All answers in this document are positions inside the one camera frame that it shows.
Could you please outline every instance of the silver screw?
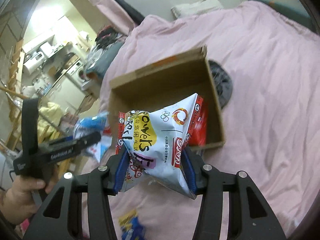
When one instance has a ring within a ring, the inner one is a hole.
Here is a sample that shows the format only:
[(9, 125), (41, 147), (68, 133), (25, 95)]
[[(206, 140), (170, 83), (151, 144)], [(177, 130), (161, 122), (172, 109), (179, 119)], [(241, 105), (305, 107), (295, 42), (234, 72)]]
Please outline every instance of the silver screw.
[(108, 166), (106, 166), (106, 165), (101, 165), (98, 167), (99, 171), (106, 171), (107, 169), (108, 169)]
[(65, 179), (71, 179), (71, 178), (72, 178), (72, 173), (71, 173), (71, 172), (66, 172), (66, 173), (63, 175), (63, 177), (64, 177)]
[(203, 168), (206, 170), (206, 171), (211, 171), (212, 170), (212, 166), (210, 164), (205, 164), (203, 165)]
[(241, 178), (245, 178), (245, 177), (247, 177), (247, 173), (245, 171), (241, 171), (241, 172), (239, 172), (239, 176)]

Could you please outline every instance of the white pillow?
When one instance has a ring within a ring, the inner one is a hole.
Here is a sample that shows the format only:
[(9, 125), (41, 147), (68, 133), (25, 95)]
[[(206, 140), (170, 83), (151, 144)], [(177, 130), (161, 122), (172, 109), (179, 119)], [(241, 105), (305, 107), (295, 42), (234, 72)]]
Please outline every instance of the white pillow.
[(203, 14), (211, 10), (223, 9), (223, 5), (219, 0), (203, 0), (192, 4), (183, 3), (171, 8), (172, 13), (178, 18), (182, 18), (194, 14)]

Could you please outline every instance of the white snack bag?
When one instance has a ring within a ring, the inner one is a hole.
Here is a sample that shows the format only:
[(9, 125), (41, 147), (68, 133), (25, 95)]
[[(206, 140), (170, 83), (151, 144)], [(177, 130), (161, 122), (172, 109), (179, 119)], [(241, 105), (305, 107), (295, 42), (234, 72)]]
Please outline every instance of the white snack bag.
[(192, 135), (202, 102), (198, 94), (193, 94), (152, 113), (119, 113), (116, 153), (124, 144), (131, 157), (122, 192), (151, 176), (167, 188), (196, 198), (184, 178), (180, 156)]

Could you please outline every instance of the blue and white snack bag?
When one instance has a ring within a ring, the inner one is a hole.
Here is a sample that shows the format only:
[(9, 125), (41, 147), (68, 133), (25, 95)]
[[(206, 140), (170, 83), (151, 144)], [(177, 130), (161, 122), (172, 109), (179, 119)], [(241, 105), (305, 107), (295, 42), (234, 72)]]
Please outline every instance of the blue and white snack bag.
[(108, 112), (104, 112), (94, 117), (81, 119), (76, 123), (73, 131), (74, 139), (97, 131), (101, 133), (101, 141), (84, 150), (85, 155), (94, 157), (98, 162), (101, 161), (103, 155), (109, 149), (112, 142), (108, 114)]

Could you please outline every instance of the finger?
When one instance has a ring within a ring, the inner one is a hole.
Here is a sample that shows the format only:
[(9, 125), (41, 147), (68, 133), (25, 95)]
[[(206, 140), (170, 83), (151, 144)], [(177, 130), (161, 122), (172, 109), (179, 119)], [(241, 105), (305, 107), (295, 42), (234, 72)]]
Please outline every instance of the finger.
[(58, 178), (58, 168), (57, 168), (57, 166), (55, 166), (55, 168), (53, 170), (53, 173), (52, 173), (51, 180), (48, 183), (47, 187), (45, 188), (45, 192), (47, 194), (49, 194), (53, 190), (54, 186), (58, 183), (58, 180), (59, 180), (59, 178)]
[(12, 184), (12, 188), (19, 192), (30, 192), (44, 187), (43, 180), (23, 176), (17, 176)]

